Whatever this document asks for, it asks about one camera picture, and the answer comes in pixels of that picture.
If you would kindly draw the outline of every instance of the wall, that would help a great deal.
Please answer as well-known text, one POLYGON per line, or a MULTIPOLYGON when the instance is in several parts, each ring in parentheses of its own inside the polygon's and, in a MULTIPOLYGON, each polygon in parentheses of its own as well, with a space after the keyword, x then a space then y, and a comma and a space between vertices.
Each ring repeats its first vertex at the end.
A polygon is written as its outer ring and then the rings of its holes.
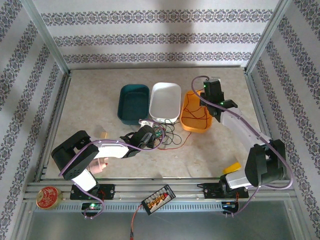
POLYGON ((285 142, 312 239, 320 239, 319 3, 292 1, 251 74, 269 131, 285 142))
POLYGON ((278 0, 34 0, 70 69, 245 66, 278 0))
POLYGON ((19 0, 0 0, 0 240, 34 179, 62 72, 19 0))

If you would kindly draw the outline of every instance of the orange plastic container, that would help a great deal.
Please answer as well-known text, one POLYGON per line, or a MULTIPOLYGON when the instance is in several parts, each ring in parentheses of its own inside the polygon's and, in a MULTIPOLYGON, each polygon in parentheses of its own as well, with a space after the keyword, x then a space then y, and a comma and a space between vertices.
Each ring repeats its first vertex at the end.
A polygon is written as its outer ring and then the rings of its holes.
POLYGON ((184 130, 198 134, 205 133, 212 125, 212 116, 206 107, 200 106, 200 99, 192 90, 184 96, 180 123, 184 130))

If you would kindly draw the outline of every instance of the beige floor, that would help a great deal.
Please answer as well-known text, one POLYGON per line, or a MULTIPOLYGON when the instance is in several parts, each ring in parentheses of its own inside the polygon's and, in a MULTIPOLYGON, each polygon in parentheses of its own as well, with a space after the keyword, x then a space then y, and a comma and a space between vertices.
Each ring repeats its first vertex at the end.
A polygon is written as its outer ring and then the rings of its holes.
MULTIPOLYGON (((232 99, 255 126, 258 125, 242 68, 157 68, 75 70, 66 97, 54 146, 58 146, 79 130, 99 137, 102 129, 108 138, 137 131, 138 126, 124 125, 117 117, 120 90, 127 84, 145 84, 150 91, 155 83, 169 82, 181 86, 182 96, 191 89, 191 80, 198 75, 221 78, 225 99, 232 99)), ((177 124, 176 132, 184 140, 189 132, 177 124)), ((239 161, 244 164, 248 153, 241 141, 221 123, 213 121, 204 134, 193 133, 186 144, 176 150, 140 152, 135 157, 110 158, 98 178, 162 178, 219 177, 222 170, 239 161)), ((58 178, 59 170, 49 160, 45 177, 58 178)))

